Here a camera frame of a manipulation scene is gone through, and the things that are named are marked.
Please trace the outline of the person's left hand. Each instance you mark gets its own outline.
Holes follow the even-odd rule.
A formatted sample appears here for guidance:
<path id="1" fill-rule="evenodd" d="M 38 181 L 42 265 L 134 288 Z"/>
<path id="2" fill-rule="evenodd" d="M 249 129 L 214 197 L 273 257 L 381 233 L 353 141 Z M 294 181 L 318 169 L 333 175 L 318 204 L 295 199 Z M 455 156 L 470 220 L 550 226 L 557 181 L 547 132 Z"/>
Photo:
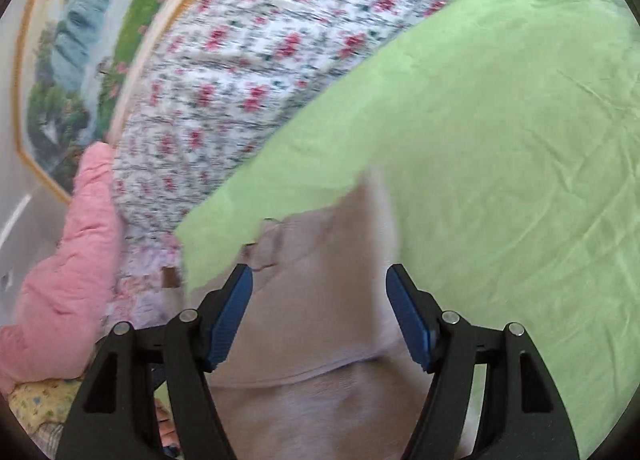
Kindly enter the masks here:
<path id="1" fill-rule="evenodd" d="M 178 434 L 171 420 L 170 412 L 165 408 L 158 399 L 155 402 L 155 414 L 157 417 L 158 430 L 160 431 L 160 440 L 164 447 L 179 447 Z"/>

